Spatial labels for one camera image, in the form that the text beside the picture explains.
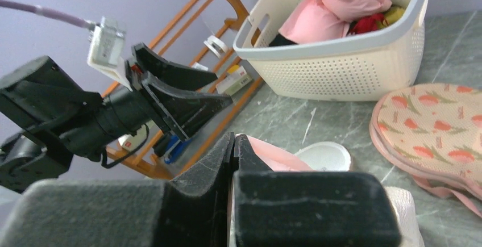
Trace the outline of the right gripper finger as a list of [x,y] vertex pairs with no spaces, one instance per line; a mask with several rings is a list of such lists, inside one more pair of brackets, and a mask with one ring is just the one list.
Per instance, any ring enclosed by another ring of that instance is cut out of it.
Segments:
[[379,180],[360,172],[302,170],[263,161],[237,134],[233,175],[237,246],[399,246],[402,234]]

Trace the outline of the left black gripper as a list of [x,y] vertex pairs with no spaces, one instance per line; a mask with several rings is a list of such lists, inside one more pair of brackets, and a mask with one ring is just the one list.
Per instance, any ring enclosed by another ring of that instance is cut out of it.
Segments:
[[[60,135],[73,154],[106,159],[107,147],[149,121],[188,141],[233,103],[199,90],[215,73],[166,60],[144,43],[131,47],[142,74],[128,74],[100,106]],[[226,246],[229,165],[234,134],[176,178],[34,183],[1,231],[2,246]]]

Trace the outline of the red garment in basket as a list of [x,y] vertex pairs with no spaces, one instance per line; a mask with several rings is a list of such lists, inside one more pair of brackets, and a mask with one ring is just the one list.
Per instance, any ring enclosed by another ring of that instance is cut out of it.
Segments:
[[377,31],[388,25],[388,22],[382,13],[365,16],[350,24],[347,35],[365,34]]

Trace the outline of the beige mesh laundry bag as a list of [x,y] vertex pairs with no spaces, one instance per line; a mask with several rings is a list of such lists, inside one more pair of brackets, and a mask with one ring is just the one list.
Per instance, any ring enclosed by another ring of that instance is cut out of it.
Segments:
[[[308,164],[314,171],[351,171],[352,159],[348,151],[341,145],[333,142],[320,142],[310,145],[294,154],[300,160]],[[402,234],[399,246],[424,246],[424,241],[419,231],[418,221],[415,214],[415,205],[411,193],[398,187],[384,188],[390,205],[392,206],[398,228]],[[232,188],[232,208],[234,194]],[[234,215],[231,210],[230,245],[237,246],[234,240]]]

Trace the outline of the yellow garment in basket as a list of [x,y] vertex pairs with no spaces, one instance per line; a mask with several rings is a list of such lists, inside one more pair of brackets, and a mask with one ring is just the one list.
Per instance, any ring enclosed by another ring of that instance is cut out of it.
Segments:
[[381,27],[388,27],[395,22],[397,22],[403,14],[405,13],[405,9],[400,6],[392,6],[389,10],[383,13],[384,19],[380,23]]

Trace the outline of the floral pink laundry bag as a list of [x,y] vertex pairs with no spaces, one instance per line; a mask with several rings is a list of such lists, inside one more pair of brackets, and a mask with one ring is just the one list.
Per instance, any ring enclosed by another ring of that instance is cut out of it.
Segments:
[[481,199],[481,90],[424,83],[383,96],[369,134],[377,150],[440,198],[455,197],[475,215]]

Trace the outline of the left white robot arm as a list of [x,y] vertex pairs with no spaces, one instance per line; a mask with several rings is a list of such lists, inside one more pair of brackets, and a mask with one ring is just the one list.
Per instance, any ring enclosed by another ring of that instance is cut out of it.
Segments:
[[2,77],[1,113],[20,132],[1,145],[1,185],[22,193],[66,173],[74,156],[111,168],[106,147],[119,137],[154,122],[186,141],[232,104],[202,92],[215,73],[168,61],[144,43],[123,66],[130,86],[106,96],[80,88],[49,56]]

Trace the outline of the cream plastic laundry basket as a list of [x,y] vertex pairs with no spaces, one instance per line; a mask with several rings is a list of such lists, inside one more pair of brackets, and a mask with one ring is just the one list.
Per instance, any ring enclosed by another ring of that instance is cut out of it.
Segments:
[[233,44],[278,95],[322,101],[377,101],[411,86],[421,66],[428,0],[392,0],[406,8],[382,30],[322,43],[270,47],[302,0],[258,0]]

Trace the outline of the papers on shelf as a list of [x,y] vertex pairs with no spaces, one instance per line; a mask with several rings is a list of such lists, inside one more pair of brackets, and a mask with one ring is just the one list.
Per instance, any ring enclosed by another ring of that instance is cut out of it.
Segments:
[[205,66],[197,61],[192,68],[215,73],[217,76],[215,81],[202,88],[203,91],[233,96],[252,81],[241,64],[241,59],[220,38],[211,35],[203,43],[214,65]]

